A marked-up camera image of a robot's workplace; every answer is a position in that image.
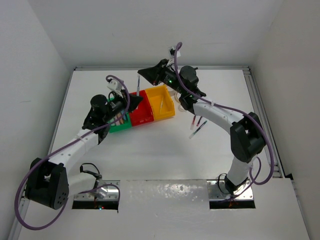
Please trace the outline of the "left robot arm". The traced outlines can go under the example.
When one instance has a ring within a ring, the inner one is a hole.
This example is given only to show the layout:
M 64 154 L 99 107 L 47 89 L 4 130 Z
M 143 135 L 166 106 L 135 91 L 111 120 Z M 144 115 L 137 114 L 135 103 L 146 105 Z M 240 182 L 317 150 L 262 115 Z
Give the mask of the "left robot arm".
M 81 170 L 75 176 L 69 172 L 73 166 L 92 148 L 99 145 L 109 133 L 107 125 L 118 114 L 128 108 L 132 112 L 143 101 L 143 97 L 122 92 L 112 100 L 102 94 L 90 100 L 90 111 L 71 145 L 41 163 L 37 158 L 31 163 L 35 170 L 28 177 L 25 196 L 27 199 L 54 210 L 60 209 L 71 196 L 92 190 L 101 175 Z

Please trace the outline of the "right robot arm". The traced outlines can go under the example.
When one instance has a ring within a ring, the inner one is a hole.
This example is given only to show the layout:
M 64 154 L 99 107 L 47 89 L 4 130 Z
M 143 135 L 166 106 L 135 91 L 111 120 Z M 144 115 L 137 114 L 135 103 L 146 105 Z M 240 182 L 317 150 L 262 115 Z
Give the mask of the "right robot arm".
M 259 131 L 259 117 L 250 112 L 240 116 L 232 110 L 214 106 L 203 101 L 206 94 L 199 90 L 197 68 L 185 65 L 174 70 L 167 59 L 157 65 L 143 68 L 137 72 L 150 84 L 165 84 L 179 93 L 179 102 L 184 110 L 211 121 L 230 135 L 230 147 L 233 160 L 230 170 L 224 178 L 226 193 L 232 195 L 248 178 L 252 160 L 262 152 L 266 145 Z

